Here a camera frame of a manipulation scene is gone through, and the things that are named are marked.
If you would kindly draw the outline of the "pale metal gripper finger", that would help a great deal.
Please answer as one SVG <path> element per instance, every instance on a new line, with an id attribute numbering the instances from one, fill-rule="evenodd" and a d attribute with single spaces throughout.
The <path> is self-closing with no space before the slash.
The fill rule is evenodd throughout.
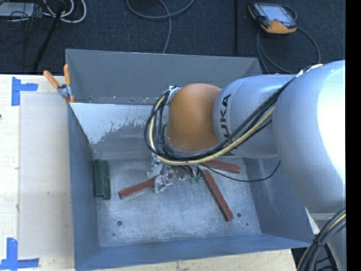
<path id="1" fill-rule="evenodd" d="M 149 170 L 147 171 L 147 178 L 149 180 L 157 177 L 161 171 L 162 171 L 162 168 L 163 168 L 163 163 L 160 162 L 160 163 L 151 163 L 151 166 L 149 168 Z"/>
<path id="2" fill-rule="evenodd" d="M 165 191 L 169 186 L 173 184 L 171 179 L 163 179 L 161 177 L 155 178 L 155 185 L 153 187 L 156 194 Z"/>

